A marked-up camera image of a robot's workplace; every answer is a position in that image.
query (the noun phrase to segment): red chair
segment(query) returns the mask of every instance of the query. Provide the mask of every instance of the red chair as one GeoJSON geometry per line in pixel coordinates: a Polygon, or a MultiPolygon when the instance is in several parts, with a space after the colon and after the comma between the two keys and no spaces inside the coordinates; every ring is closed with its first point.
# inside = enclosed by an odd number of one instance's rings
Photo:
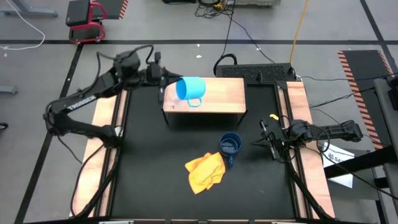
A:
{"type": "Polygon", "coordinates": [[[102,20],[106,19],[104,7],[98,2],[90,0],[70,1],[68,6],[66,25],[70,27],[69,39],[74,44],[85,42],[99,42],[105,38],[102,20]],[[94,7],[101,9],[103,16],[94,18],[94,7]]]}

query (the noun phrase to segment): wooden platform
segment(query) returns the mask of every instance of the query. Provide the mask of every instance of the wooden platform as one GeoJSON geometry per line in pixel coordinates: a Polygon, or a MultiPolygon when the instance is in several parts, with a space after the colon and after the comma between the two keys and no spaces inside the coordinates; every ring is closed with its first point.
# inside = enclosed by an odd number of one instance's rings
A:
{"type": "Polygon", "coordinates": [[[189,107],[186,100],[180,101],[175,91],[176,83],[166,88],[163,110],[166,113],[244,113],[246,102],[243,78],[203,78],[206,93],[202,104],[189,107]]]}

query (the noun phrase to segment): black table surface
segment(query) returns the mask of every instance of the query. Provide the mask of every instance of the black table surface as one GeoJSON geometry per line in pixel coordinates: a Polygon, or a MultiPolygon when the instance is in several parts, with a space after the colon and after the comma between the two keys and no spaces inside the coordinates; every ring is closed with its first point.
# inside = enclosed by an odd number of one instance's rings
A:
{"type": "MultiPolygon", "coordinates": [[[[168,114],[167,126],[157,89],[131,93],[121,163],[111,209],[113,218],[288,219],[294,217],[291,182],[285,165],[271,152],[251,146],[260,138],[260,119],[278,114],[273,88],[249,87],[248,113],[237,127],[235,114],[168,114]],[[234,131],[243,140],[234,166],[220,184],[195,195],[184,165],[218,152],[220,137],[234,131]]],[[[270,127],[276,127],[276,121],[270,127]]]]}

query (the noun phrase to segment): light blue mug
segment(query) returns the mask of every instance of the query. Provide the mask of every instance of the light blue mug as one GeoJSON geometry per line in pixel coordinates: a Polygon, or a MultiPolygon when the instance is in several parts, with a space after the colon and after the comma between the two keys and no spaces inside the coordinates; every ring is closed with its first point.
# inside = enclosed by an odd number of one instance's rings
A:
{"type": "Polygon", "coordinates": [[[180,100],[187,100],[190,107],[198,107],[206,92],[206,82],[199,77],[183,77],[177,82],[175,89],[180,100]],[[199,104],[191,104],[190,100],[193,99],[199,99],[199,104]]]}

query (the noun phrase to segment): gray floor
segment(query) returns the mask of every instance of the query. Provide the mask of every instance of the gray floor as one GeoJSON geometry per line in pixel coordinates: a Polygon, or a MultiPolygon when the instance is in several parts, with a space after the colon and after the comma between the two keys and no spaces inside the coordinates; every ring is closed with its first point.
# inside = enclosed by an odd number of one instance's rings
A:
{"type": "MultiPolygon", "coordinates": [[[[48,40],[66,40],[68,27],[65,25],[67,1],[27,0],[35,7],[55,9],[59,17],[32,17],[27,20],[42,30],[48,40]]],[[[253,39],[291,40],[294,37],[304,0],[283,0],[280,6],[272,9],[238,8],[234,19],[242,24],[253,39]]],[[[396,9],[394,0],[367,0],[378,27],[386,40],[398,40],[396,9]]],[[[7,6],[0,2],[0,7],[7,6]]],[[[108,40],[197,40],[224,39],[228,30],[228,18],[196,18],[193,13],[196,5],[166,6],[160,0],[135,0],[127,7],[121,21],[106,21],[108,40]]],[[[17,17],[0,15],[0,40],[37,40],[40,34],[24,24],[17,17]]],[[[231,39],[247,39],[244,31],[232,25],[231,39]]],[[[300,40],[376,40],[376,36],[359,0],[310,1],[300,40]]],[[[69,89],[74,92],[87,86],[95,76],[97,65],[95,52],[115,55],[134,45],[85,45],[76,67],[69,89]]],[[[162,52],[162,65],[168,70],[187,76],[211,77],[213,64],[219,58],[224,45],[179,44],[156,45],[162,52]]],[[[276,62],[287,62],[290,45],[260,45],[268,56],[276,62]]],[[[388,46],[394,58],[398,57],[398,46],[388,46]]],[[[0,133],[0,223],[12,223],[25,193],[30,175],[46,133],[42,113],[45,105],[56,98],[62,89],[68,73],[75,45],[45,44],[37,49],[0,52],[0,84],[17,85],[19,94],[0,95],[0,121],[10,124],[7,131],[0,133]]],[[[298,75],[316,78],[344,78],[343,69],[337,57],[338,50],[382,50],[378,45],[298,45],[293,66],[298,75]]],[[[256,50],[247,45],[228,45],[226,52],[234,53],[240,64],[268,63],[256,50]]],[[[140,52],[141,59],[146,57],[140,52]]],[[[111,61],[103,60],[105,71],[111,61]]],[[[351,93],[346,82],[315,82],[304,80],[311,104],[351,93]]],[[[72,114],[84,122],[93,118],[95,103],[72,114]]],[[[366,132],[354,99],[337,101],[323,106],[338,121],[349,119],[359,123],[366,132]]],[[[313,122],[318,125],[333,122],[324,114],[312,111],[313,122]]],[[[67,135],[64,140],[83,157],[86,139],[67,135]]],[[[333,141],[339,147],[372,149],[369,139],[359,143],[333,141]]],[[[25,222],[67,218],[68,204],[79,169],[68,151],[53,139],[34,196],[30,203],[25,222]]],[[[390,223],[397,223],[392,202],[384,198],[389,211],[390,223]]],[[[345,198],[332,198],[338,218],[357,222],[378,222],[377,211],[372,201],[353,202],[345,198]]]]}

